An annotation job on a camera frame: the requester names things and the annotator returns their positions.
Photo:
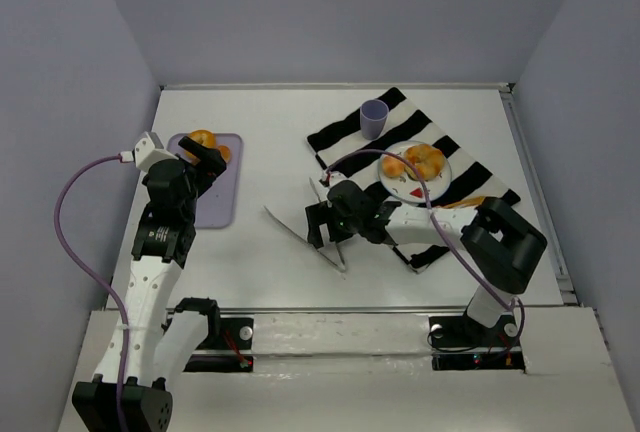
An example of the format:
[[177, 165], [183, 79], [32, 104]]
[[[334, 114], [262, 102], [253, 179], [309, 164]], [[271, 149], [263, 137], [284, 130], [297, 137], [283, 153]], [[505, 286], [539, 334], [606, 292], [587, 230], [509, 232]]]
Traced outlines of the metal food tongs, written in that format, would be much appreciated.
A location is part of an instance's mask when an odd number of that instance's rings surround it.
[[348, 271], [347, 261], [341, 247], [330, 240], [327, 224], [319, 225], [323, 243], [320, 248], [315, 248], [307, 241], [310, 226], [306, 208], [319, 205], [325, 198], [325, 188], [321, 183], [307, 176], [278, 188], [272, 197], [263, 201], [263, 208], [290, 237], [344, 276]]

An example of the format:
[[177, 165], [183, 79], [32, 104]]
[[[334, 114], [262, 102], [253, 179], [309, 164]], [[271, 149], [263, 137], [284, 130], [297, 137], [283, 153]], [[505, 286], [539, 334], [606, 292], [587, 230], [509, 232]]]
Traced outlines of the small golden bread roll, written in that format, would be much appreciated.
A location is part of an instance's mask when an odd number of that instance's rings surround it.
[[399, 178], [405, 172], [405, 164], [395, 157], [385, 156], [381, 161], [382, 173], [388, 178]]

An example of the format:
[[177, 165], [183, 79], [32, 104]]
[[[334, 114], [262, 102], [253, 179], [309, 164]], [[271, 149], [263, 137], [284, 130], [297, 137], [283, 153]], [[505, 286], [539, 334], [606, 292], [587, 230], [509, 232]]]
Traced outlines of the large orange bread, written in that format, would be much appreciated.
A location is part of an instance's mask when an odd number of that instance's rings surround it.
[[428, 144], [418, 144], [409, 147], [404, 152], [404, 158], [412, 166], [405, 167], [405, 171], [412, 180], [422, 178], [425, 181], [436, 178], [446, 164], [444, 154]]

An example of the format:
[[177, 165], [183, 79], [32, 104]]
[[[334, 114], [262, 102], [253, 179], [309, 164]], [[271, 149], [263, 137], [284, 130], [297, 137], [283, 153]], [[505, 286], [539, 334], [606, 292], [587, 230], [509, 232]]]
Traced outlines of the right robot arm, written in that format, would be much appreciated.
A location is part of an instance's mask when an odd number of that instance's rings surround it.
[[485, 328], [494, 327], [522, 295], [546, 250], [546, 237], [507, 202], [488, 197], [475, 207], [420, 208], [399, 201], [376, 202], [355, 182], [342, 180], [326, 198], [305, 209], [306, 241], [324, 246], [358, 235], [373, 244], [437, 245], [459, 256], [466, 251], [474, 264], [464, 263], [478, 288], [465, 315]]

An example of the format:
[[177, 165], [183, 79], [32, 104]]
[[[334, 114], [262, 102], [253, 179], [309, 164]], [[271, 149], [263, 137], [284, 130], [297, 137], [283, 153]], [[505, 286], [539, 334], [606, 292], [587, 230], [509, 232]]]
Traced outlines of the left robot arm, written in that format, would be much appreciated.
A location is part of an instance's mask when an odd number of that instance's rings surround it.
[[112, 296], [120, 314], [105, 353], [71, 402], [89, 431], [165, 431], [173, 411], [170, 391], [191, 355], [220, 333], [217, 302], [181, 300], [167, 312], [196, 238], [196, 205], [227, 168], [214, 140], [202, 133], [179, 140], [169, 152], [144, 133], [118, 161], [143, 172], [148, 202], [134, 237], [124, 296]]

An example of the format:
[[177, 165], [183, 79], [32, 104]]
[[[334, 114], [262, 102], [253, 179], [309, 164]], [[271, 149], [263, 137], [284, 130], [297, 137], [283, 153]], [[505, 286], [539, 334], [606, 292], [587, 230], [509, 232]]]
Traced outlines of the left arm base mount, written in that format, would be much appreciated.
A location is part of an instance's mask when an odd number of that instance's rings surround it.
[[217, 335], [208, 335], [187, 361], [187, 373], [251, 373], [254, 318], [223, 316]]

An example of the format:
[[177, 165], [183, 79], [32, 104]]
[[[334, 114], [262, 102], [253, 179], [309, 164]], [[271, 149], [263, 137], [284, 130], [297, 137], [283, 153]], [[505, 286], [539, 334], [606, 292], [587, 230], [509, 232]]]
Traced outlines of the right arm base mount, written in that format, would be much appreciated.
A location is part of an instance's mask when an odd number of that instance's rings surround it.
[[492, 328], [466, 316], [435, 316], [430, 319], [427, 343], [434, 371], [525, 370], [512, 315], [503, 315]]

